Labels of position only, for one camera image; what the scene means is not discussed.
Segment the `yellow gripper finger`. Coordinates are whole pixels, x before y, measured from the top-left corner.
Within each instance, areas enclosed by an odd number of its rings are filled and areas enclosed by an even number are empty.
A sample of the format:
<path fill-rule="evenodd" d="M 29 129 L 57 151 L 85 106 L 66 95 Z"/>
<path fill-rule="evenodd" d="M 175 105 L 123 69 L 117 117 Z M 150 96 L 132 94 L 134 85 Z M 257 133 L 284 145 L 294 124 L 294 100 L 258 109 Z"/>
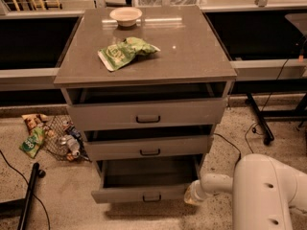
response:
<path fill-rule="evenodd" d="M 184 202 L 190 205 L 195 205 L 197 201 L 193 198 L 193 195 L 193 186 L 190 185 L 184 194 Z"/>

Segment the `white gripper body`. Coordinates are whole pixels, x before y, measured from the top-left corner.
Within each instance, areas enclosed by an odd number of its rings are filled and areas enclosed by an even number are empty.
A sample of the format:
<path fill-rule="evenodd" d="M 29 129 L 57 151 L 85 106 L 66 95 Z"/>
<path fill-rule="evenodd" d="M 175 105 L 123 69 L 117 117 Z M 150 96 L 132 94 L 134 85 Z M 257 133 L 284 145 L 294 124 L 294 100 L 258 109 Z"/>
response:
<path fill-rule="evenodd" d="M 201 186 L 201 182 L 199 180 L 194 181 L 192 184 L 193 186 L 193 198 L 197 201 L 196 204 L 201 204 L 203 203 L 206 198 L 206 192 Z"/>

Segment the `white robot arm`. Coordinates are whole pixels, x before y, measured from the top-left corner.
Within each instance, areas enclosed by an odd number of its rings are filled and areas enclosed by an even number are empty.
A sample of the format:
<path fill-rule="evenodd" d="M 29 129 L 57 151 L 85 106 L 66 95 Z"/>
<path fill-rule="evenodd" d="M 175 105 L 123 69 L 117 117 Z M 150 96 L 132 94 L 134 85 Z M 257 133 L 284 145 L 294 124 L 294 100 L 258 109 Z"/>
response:
<path fill-rule="evenodd" d="M 232 195 L 233 230 L 293 230 L 290 213 L 307 212 L 307 173 L 267 155 L 249 154 L 232 176 L 208 173 L 187 188 L 184 201 L 198 205 Z"/>

